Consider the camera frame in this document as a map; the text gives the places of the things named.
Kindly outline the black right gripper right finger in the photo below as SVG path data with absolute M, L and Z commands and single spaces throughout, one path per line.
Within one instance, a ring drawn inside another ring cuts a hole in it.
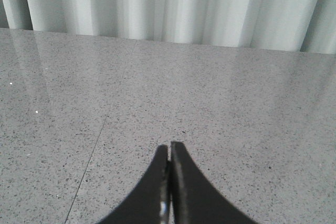
M 255 223 L 207 180 L 182 142 L 171 143 L 175 223 Z

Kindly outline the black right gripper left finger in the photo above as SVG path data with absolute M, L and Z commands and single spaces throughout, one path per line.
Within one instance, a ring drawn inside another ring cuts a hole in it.
M 134 189 L 100 223 L 169 223 L 169 179 L 168 147 L 160 145 Z

